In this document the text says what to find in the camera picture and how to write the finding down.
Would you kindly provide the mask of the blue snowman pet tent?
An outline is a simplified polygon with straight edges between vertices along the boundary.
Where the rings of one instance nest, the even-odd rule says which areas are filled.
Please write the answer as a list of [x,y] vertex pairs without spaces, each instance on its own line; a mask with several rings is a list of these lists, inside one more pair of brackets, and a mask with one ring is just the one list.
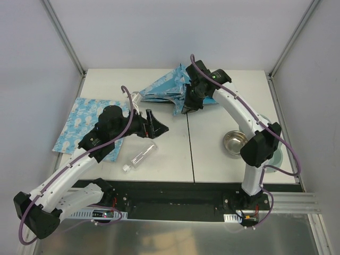
[[190,87],[190,78],[185,70],[185,65],[180,64],[154,83],[140,91],[142,101],[151,103],[173,103],[173,115],[194,113],[198,109],[185,107],[185,94],[187,85]]

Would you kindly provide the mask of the clear plastic water bottle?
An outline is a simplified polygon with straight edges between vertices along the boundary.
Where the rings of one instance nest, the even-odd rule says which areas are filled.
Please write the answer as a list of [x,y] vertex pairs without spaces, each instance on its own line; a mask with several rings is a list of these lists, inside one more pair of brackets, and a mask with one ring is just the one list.
[[137,147],[135,151],[132,151],[125,164],[122,167],[123,172],[128,173],[132,170],[136,171],[140,165],[142,165],[146,159],[158,151],[158,146],[155,142],[147,142],[143,146]]

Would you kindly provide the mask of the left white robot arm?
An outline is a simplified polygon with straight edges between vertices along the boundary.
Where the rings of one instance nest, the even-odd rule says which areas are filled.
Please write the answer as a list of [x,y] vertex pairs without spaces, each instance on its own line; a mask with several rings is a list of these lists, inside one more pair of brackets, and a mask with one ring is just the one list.
[[115,141],[130,135],[155,139],[169,130],[159,122],[150,109],[147,117],[133,110],[123,116],[120,107],[104,108],[94,128],[79,142],[70,159],[44,183],[30,193],[19,192],[13,199],[20,219],[19,240],[23,245],[23,227],[30,229],[37,239],[51,235],[70,214],[87,206],[111,207],[114,188],[102,178],[90,182],[85,188],[67,195],[66,192],[88,170],[98,165],[115,148]]

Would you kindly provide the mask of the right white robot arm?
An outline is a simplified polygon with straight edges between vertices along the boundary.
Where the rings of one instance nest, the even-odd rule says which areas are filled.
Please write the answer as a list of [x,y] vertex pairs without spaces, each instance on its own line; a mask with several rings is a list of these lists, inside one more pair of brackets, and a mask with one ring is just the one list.
[[210,72],[206,67],[196,69],[193,65],[185,69],[189,83],[186,84],[182,114],[203,109],[203,101],[212,98],[241,128],[246,137],[246,144],[240,154],[245,162],[245,173],[239,196],[240,206],[252,209],[258,203],[257,194],[261,192],[262,168],[273,157],[278,148],[282,128],[275,122],[265,123],[240,95],[231,77],[222,69]]

